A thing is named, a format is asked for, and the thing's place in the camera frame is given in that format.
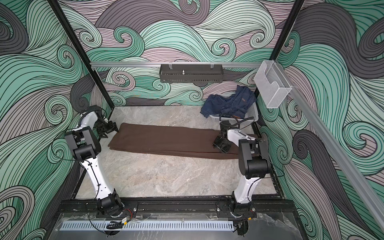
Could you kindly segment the brown trousers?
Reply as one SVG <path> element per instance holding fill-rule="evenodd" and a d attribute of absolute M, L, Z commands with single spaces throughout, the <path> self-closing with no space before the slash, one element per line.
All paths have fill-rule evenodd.
<path fill-rule="evenodd" d="M 238 147 L 235 144 L 226 154 L 213 146 L 219 133 L 219 130 L 213 129 L 123 123 L 108 147 L 130 153 L 214 160 L 238 159 Z"/>

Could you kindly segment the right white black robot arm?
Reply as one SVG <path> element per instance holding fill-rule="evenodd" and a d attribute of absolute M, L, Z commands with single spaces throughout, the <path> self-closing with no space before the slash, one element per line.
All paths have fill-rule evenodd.
<path fill-rule="evenodd" d="M 221 130 L 213 142 L 213 146 L 225 154 L 229 153 L 233 144 L 238 147 L 238 165 L 242 177 L 232 194 L 231 212 L 240 216 L 251 210 L 252 195 L 259 181 L 271 172 L 272 166 L 262 155 L 259 139 L 239 129 Z"/>

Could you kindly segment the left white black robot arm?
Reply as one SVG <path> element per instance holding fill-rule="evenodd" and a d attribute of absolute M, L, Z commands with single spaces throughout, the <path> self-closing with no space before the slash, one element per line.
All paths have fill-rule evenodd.
<path fill-rule="evenodd" d="M 103 215 L 113 218 L 123 212 L 123 203 L 104 177 L 98 155 L 102 151 L 99 138 L 118 132 L 115 122 L 108 121 L 99 106 L 88 107 L 80 116 L 77 126 L 64 134 L 65 141 L 74 161 L 78 161 L 87 171 L 95 190 L 97 208 Z"/>

